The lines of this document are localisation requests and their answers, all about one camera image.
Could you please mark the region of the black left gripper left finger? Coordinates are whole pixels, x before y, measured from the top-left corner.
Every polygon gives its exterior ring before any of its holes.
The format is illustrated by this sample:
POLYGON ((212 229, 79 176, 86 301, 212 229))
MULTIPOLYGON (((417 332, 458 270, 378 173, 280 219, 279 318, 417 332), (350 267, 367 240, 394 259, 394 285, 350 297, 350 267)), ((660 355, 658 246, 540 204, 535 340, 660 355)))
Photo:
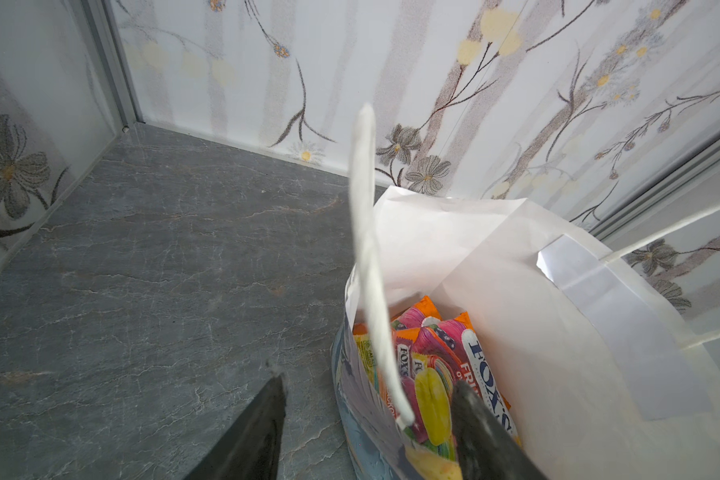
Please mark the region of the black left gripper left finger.
POLYGON ((286 398, 283 376, 271 378, 185 479, 276 479, 286 398))

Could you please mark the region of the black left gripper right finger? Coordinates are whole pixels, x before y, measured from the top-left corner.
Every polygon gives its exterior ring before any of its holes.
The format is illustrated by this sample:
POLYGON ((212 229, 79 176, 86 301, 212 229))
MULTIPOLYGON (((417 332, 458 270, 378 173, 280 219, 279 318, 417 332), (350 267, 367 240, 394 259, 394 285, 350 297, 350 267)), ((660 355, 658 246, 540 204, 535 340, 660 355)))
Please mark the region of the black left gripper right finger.
POLYGON ((463 479, 545 479, 465 382, 454 385, 452 429, 463 479))

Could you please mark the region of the floral paper gift bag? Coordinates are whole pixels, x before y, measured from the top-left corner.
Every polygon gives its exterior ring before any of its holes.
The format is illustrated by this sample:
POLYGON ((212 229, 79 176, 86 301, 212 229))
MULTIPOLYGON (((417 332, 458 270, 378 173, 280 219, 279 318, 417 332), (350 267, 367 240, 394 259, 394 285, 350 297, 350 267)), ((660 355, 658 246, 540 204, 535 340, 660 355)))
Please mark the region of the floral paper gift bag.
POLYGON ((463 479, 405 429, 391 321, 422 297, 467 312, 522 440, 549 479, 720 479, 720 368, 669 300, 586 231, 530 200, 375 191, 376 122, 353 128, 355 264, 332 373, 359 479, 463 479), (397 416, 352 334, 367 326, 397 416))

